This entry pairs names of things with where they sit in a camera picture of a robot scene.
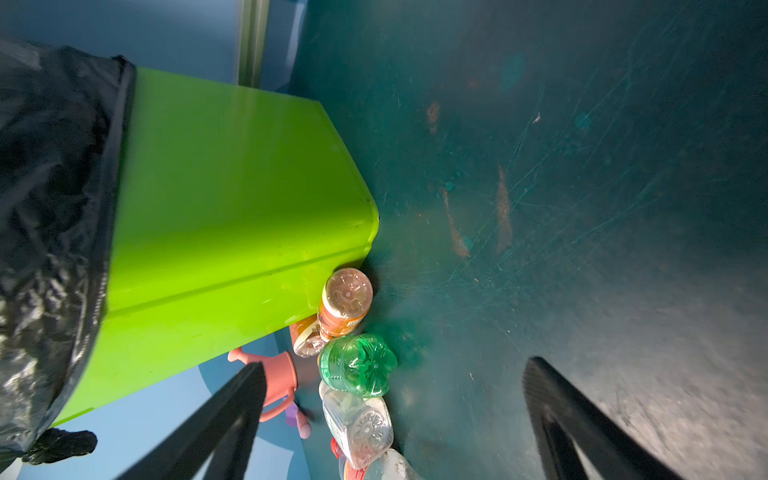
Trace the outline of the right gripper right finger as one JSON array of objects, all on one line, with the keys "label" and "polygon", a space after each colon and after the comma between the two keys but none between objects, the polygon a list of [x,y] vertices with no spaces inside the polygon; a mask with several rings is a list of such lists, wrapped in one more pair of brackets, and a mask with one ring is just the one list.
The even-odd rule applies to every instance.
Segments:
[{"label": "right gripper right finger", "polygon": [[527,360],[525,402],[545,477],[585,479],[580,453],[604,479],[677,479],[541,357]]}]

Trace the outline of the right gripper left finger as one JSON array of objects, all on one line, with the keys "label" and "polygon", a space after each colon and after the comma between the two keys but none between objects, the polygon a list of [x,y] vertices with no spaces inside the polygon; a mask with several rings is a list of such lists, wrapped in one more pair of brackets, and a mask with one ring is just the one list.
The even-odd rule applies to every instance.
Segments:
[{"label": "right gripper left finger", "polygon": [[267,392],[260,363],[245,366],[122,479],[242,479]]}]

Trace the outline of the green plastic waste bin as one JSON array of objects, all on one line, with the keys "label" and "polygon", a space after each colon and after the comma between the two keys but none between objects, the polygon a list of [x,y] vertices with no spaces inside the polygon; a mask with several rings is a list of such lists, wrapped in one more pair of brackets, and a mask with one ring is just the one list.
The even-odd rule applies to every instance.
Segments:
[{"label": "green plastic waste bin", "polygon": [[315,314],[378,229],[321,103],[139,69],[106,315],[57,423]]}]

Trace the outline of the black bin liner bag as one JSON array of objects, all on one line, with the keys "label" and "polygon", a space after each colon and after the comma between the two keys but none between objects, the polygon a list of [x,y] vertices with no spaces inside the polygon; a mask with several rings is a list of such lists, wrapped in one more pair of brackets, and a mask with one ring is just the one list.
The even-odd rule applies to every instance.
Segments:
[{"label": "black bin liner bag", "polygon": [[137,79],[122,57],[1,43],[1,461],[53,425],[105,316]]}]

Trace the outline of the purple toy shovel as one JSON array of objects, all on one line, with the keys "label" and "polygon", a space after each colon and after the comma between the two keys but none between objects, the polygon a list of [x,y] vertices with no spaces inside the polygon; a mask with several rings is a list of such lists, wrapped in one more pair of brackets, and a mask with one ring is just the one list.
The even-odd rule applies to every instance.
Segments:
[{"label": "purple toy shovel", "polygon": [[298,405],[292,402],[285,410],[286,423],[294,426],[302,440],[308,439],[312,434],[312,426]]}]

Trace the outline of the pink plastic watering can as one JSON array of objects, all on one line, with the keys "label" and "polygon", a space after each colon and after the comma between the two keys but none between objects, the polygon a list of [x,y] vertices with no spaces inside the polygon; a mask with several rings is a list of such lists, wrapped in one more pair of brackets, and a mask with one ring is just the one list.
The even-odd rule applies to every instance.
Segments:
[{"label": "pink plastic watering can", "polygon": [[228,361],[241,362],[245,365],[252,363],[262,365],[267,390],[263,404],[265,411],[260,416],[261,422],[277,417],[294,403],[295,393],[298,389],[298,375],[294,361],[288,352],[274,357],[266,357],[247,353],[242,348],[237,348],[228,353]]}]

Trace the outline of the brown coffee drink bottle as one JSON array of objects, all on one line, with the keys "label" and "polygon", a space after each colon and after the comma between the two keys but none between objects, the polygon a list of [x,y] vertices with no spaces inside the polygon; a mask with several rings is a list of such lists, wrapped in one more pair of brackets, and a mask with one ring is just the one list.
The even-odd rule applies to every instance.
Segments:
[{"label": "brown coffee drink bottle", "polygon": [[289,326],[294,353],[302,358],[317,356],[327,344],[320,333],[317,315],[311,315]]}]

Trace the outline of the green label clear bottle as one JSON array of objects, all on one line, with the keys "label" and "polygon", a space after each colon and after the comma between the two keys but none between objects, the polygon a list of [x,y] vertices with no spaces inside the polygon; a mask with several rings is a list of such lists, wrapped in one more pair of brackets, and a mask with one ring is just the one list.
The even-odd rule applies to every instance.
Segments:
[{"label": "green label clear bottle", "polygon": [[394,430],[383,398],[362,398],[318,387],[326,424],[354,469],[367,468],[393,444]]}]

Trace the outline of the green soda bottle yellow cap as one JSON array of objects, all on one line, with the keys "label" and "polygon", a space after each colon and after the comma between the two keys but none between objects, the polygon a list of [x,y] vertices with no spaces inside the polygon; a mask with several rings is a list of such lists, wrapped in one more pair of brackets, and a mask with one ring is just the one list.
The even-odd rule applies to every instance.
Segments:
[{"label": "green soda bottle yellow cap", "polygon": [[334,339],[318,357],[320,375],[330,388],[361,398],[387,394],[397,366],[384,339],[370,333]]}]

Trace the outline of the gold label brown bottle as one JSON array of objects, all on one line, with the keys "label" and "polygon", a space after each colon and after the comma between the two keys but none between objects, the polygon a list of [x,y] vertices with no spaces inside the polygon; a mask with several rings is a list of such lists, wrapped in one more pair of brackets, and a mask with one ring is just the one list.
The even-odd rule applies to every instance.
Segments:
[{"label": "gold label brown bottle", "polygon": [[356,268],[334,272],[322,291],[318,313],[319,331],[325,341],[353,332],[369,312],[373,301],[370,279]]}]

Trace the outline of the aluminium frame post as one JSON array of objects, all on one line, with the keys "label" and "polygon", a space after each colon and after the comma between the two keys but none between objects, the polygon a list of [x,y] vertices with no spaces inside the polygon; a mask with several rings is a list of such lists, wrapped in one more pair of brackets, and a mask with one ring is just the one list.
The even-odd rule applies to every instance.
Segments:
[{"label": "aluminium frame post", "polygon": [[265,49],[269,0],[242,0],[239,15],[237,83],[258,88]]}]

